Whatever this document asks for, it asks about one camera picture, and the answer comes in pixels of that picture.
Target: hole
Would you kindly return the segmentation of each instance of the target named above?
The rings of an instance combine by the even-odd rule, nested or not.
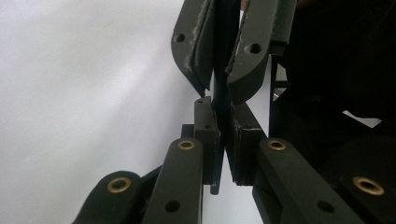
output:
[[[268,146],[269,146],[271,149],[275,149],[275,150],[283,150],[283,149],[286,149],[286,145],[283,144],[283,143],[280,142],[280,141],[277,141],[277,140],[269,141],[269,142],[268,142]]]
[[[361,186],[364,187],[364,188],[367,188],[367,189],[376,190],[376,187],[372,183],[369,183],[369,182],[366,182],[366,181],[362,181],[361,182]]]
[[[248,54],[258,54],[262,52],[262,46],[259,44],[251,44],[245,47],[245,52]]]
[[[181,141],[177,144],[178,148],[180,149],[192,149],[194,148],[195,144],[192,141]]]
[[[170,201],[165,205],[165,210],[169,213],[177,212],[180,209],[180,203],[178,201]]]
[[[183,43],[185,39],[186,39],[186,36],[184,36],[183,34],[176,35],[176,36],[174,37],[174,40],[175,40],[175,42],[177,42],[177,43]]]
[[[189,142],[184,142],[181,144],[183,147],[191,147],[191,143]]]
[[[385,190],[381,185],[376,183],[374,180],[371,180],[367,177],[356,176],[353,177],[353,184],[363,192],[372,194],[372,195],[383,195]]]
[[[280,143],[271,143],[272,147],[282,147],[282,144]]]
[[[334,212],[334,207],[331,204],[326,203],[325,201],[322,201],[322,200],[318,201],[317,206],[323,212],[327,212],[327,213],[333,213]]]
[[[107,184],[110,193],[121,193],[131,187],[131,180],[127,177],[117,177]]]
[[[124,187],[126,185],[125,180],[118,180],[115,183],[113,183],[111,185],[111,187],[113,187],[113,189],[121,189],[122,187]]]

